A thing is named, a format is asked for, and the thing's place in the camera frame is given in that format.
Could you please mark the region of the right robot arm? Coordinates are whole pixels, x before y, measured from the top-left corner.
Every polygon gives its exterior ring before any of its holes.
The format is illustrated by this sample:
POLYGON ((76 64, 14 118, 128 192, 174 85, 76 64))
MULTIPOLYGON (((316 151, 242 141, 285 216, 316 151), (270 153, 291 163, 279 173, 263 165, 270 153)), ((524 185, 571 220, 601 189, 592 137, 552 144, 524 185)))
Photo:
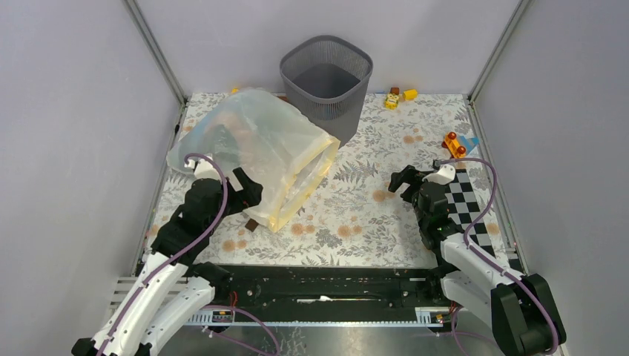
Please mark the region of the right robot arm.
POLYGON ((428 301, 468 309, 491 328, 505 355, 557 350, 567 334, 550 286, 538 274, 499 265, 467 171, 408 165, 391 175, 388 189, 394 193, 403 184, 401 198, 412 206, 422 242, 438 263, 425 286, 428 301))

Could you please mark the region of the clear yellowish plastic bag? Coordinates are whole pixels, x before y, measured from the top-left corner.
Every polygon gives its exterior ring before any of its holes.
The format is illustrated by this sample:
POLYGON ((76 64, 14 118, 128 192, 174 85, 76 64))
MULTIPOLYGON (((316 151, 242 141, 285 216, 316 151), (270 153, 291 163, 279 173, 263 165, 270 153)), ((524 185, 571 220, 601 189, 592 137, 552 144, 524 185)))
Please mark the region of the clear yellowish plastic bag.
POLYGON ((235 168, 263 187, 250 218, 279 231, 302 208, 331 168, 340 141, 296 107, 260 89, 221 100, 168 152, 168 166, 191 174, 185 155, 204 154, 226 176, 235 168))

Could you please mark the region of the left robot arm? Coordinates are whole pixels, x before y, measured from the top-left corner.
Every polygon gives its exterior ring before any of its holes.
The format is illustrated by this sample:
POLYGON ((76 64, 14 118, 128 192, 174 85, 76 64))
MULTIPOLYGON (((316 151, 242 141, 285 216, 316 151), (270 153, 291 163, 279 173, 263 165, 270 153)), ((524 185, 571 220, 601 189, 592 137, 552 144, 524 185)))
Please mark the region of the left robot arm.
POLYGON ((72 355, 158 355, 190 317, 230 295, 230 274, 195 262, 223 218, 261 203, 263 187, 242 168, 233 170, 241 189, 226 177, 197 179, 158 231, 144 266, 107 323, 77 340, 72 355))

